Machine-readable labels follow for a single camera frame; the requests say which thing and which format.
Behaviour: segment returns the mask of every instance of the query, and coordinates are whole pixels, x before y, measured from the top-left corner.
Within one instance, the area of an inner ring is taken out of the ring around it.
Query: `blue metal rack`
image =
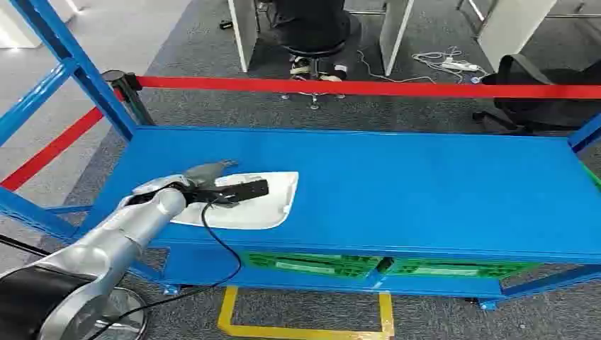
[[[235,285],[472,297],[493,309],[500,301],[601,276],[601,193],[574,153],[601,135],[600,116],[568,138],[140,126],[47,0],[11,3],[59,66],[0,118],[0,142],[73,77],[129,145],[93,206],[45,209],[0,188],[4,215],[73,242],[136,185],[197,164],[237,159],[236,172],[300,173],[293,210],[281,226],[216,231],[238,251],[584,266],[506,289],[489,278],[373,272],[352,280],[252,267],[241,270],[230,282]],[[193,153],[189,145],[206,147]],[[78,230],[56,216],[86,210]],[[130,271],[164,285],[166,293],[177,293],[180,285],[211,284],[235,266],[203,228],[170,224],[151,246],[169,249],[162,271],[142,263]]]

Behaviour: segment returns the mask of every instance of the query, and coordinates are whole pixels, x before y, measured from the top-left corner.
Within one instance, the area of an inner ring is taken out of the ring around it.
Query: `white wall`
[[[50,4],[64,22],[74,15],[66,0],[50,0]],[[35,48],[41,43],[40,38],[12,4],[8,1],[0,1],[0,48]]]

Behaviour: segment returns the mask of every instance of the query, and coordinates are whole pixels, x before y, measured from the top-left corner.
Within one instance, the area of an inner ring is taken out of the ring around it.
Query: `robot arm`
[[[266,181],[215,187],[228,165],[207,164],[145,183],[77,242],[0,275],[2,339],[82,339],[130,264],[188,204],[234,205],[267,194]]]

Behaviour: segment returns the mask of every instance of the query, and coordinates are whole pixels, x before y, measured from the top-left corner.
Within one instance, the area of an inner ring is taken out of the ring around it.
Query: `power strip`
[[[453,58],[446,58],[441,64],[440,67],[445,69],[456,69],[457,71],[465,71],[465,72],[477,72],[480,70],[478,65],[470,64],[469,62],[456,62]]]

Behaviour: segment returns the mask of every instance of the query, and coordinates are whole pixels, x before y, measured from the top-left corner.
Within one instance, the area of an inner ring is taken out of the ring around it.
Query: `green crate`
[[[377,256],[347,256],[297,253],[244,253],[245,264],[282,271],[364,278],[380,263]]]
[[[501,279],[538,265],[519,262],[387,257],[378,265],[378,271],[383,275],[471,276]]]
[[[590,176],[590,179],[592,179],[592,182],[595,183],[595,185],[597,186],[597,188],[599,188],[599,190],[601,190],[601,179],[599,179],[599,177],[597,177],[597,175],[595,175],[594,172],[592,172],[586,165],[584,165],[584,170],[586,170],[586,173],[588,174],[588,176]]]

